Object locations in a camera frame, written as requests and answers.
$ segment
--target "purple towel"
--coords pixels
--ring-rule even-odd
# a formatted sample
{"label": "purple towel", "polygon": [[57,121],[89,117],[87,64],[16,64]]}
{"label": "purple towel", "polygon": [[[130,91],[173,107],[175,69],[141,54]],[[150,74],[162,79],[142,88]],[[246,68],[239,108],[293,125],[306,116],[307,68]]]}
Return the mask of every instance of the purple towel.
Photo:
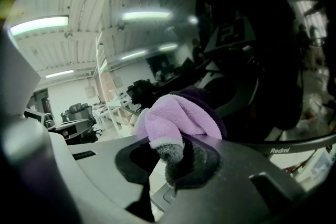
{"label": "purple towel", "polygon": [[151,148],[161,158],[174,163],[183,158],[181,132],[189,135],[206,134],[222,139],[215,121],[195,103],[177,95],[159,98],[150,109],[141,112],[133,134],[148,136]]}
{"label": "purple towel", "polygon": [[197,104],[216,122],[222,137],[227,137],[226,127],[221,117],[218,116],[215,109],[218,107],[217,100],[213,94],[206,89],[199,89],[195,86],[188,86],[181,91],[173,91],[170,94],[178,95]]}

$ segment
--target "desk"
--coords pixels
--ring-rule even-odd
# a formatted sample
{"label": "desk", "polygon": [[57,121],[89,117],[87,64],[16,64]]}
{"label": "desk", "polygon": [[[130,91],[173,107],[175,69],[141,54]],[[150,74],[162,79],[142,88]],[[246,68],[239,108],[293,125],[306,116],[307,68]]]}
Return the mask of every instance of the desk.
{"label": "desk", "polygon": [[93,110],[93,115],[95,116],[95,118],[97,119],[97,122],[99,124],[103,124],[103,131],[107,129],[107,125],[106,125],[106,122],[104,120],[104,117],[105,116],[108,116],[109,115],[109,111],[108,110],[105,110],[103,113],[100,113],[100,111],[102,111],[103,109],[101,110]]}
{"label": "desk", "polygon": [[61,135],[63,131],[68,131],[71,133],[65,137],[65,140],[68,140],[76,137],[77,135],[80,135],[90,127],[91,127],[91,121],[88,119],[84,119],[84,120],[63,122],[62,124],[48,128],[48,131],[52,133],[58,133]]}

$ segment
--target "ceiling light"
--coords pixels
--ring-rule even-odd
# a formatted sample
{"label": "ceiling light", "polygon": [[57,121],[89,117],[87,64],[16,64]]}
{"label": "ceiling light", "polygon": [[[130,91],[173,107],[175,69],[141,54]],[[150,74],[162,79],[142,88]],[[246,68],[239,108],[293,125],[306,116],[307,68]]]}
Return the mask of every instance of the ceiling light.
{"label": "ceiling light", "polygon": [[165,51],[165,50],[173,50],[177,48],[177,44],[170,44],[170,45],[163,45],[159,48],[159,50],[161,51]]}
{"label": "ceiling light", "polygon": [[197,19],[196,16],[190,16],[190,17],[188,18],[188,20],[189,20],[189,23],[191,23],[191,24],[193,24],[193,25],[197,25],[197,24],[198,24],[198,19]]}
{"label": "ceiling light", "polygon": [[69,74],[69,73],[73,73],[73,72],[74,72],[73,70],[63,71],[63,72],[60,72],[60,73],[46,75],[46,78],[52,78],[52,77],[55,77],[55,76]]}
{"label": "ceiling light", "polygon": [[129,59],[129,58],[133,58],[133,57],[135,57],[135,56],[140,56],[140,55],[145,54],[146,52],[147,52],[146,50],[139,51],[139,52],[137,52],[137,53],[135,53],[135,54],[130,54],[130,55],[127,55],[127,56],[125,56],[125,57],[122,57],[121,60],[126,60],[126,59]]}
{"label": "ceiling light", "polygon": [[69,24],[68,16],[48,17],[14,25],[9,28],[9,31],[13,36],[16,36],[24,32],[36,29],[55,27],[55,26],[67,26],[68,24]]}
{"label": "ceiling light", "polygon": [[170,12],[127,12],[122,15],[123,20],[139,19],[168,19]]}

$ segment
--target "gray plastic surface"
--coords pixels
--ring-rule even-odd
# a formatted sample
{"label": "gray plastic surface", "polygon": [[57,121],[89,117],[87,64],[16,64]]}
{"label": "gray plastic surface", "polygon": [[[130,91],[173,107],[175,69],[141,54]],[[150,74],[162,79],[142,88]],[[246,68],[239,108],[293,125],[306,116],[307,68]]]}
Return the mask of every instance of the gray plastic surface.
{"label": "gray plastic surface", "polygon": [[[21,185],[28,186],[29,192],[22,193],[23,197],[32,203],[43,204],[41,211],[45,209],[49,210],[50,214],[55,214],[54,221],[79,223],[75,203],[59,173],[59,165],[55,162],[47,129],[35,119],[12,116],[2,120],[2,151],[12,168],[12,171],[5,175],[7,179],[13,179],[11,172],[14,172]],[[65,143],[61,135],[57,134],[57,137]],[[6,202],[13,203],[14,210],[18,208],[16,214],[20,214],[25,209],[20,208],[21,200],[15,201],[16,191],[21,189],[20,185],[16,187],[17,189],[10,191],[13,194],[12,200]],[[40,222],[43,215],[37,214],[39,215],[36,216],[36,222]]]}
{"label": "gray plastic surface", "polygon": [[[116,153],[138,137],[67,147],[62,137],[50,136],[60,172],[85,222],[100,214],[106,222],[145,222],[124,210],[140,198],[142,185],[127,182],[114,163]],[[267,219],[269,208],[249,179],[260,173],[266,173],[290,200],[303,195],[288,174],[254,150],[209,136],[193,137],[189,139],[194,143],[202,141],[216,149],[222,164],[204,187],[178,190],[174,202],[164,208],[161,223],[258,223]],[[96,155],[78,161],[71,155],[89,150]]]}
{"label": "gray plastic surface", "polygon": [[[99,182],[92,180],[92,178],[86,175],[85,171],[83,171],[78,164],[78,161],[76,162],[73,158],[65,140],[59,134],[50,133],[50,138],[58,169],[76,203],[82,223],[146,223],[146,221],[128,213],[117,205],[117,203],[102,190],[101,186],[99,186]],[[82,150],[87,151],[89,148],[88,145],[93,146],[96,144],[98,143],[71,146],[72,153],[79,153]],[[96,155],[86,158],[86,160],[95,157]],[[113,163],[114,162],[111,161],[109,165],[104,168],[109,169],[113,166]],[[96,158],[94,165],[101,165],[99,164],[98,158]],[[107,178],[106,181],[109,186],[118,186],[118,182],[108,182]]]}
{"label": "gray plastic surface", "polygon": [[0,111],[22,115],[41,77],[20,54],[2,30],[0,54]]}
{"label": "gray plastic surface", "polygon": [[175,199],[175,190],[164,184],[152,197],[151,202],[162,212],[165,212]]}

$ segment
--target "white ceiling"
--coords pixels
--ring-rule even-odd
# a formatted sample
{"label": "white ceiling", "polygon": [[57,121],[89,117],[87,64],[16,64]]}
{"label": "white ceiling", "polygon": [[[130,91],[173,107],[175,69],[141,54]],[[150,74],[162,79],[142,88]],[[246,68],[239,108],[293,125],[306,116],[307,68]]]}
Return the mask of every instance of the white ceiling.
{"label": "white ceiling", "polygon": [[[121,14],[139,9],[167,9],[173,18],[167,22],[125,24]],[[102,30],[100,42],[106,56],[165,42],[184,40],[195,35],[187,22],[194,14],[195,0],[17,0],[7,21],[8,26],[46,16],[68,15],[68,27],[45,28],[15,36],[19,50],[43,77],[39,88],[58,80],[45,75],[69,69],[75,75],[64,80],[92,77],[96,68],[95,38]],[[68,38],[64,34],[71,32]]]}

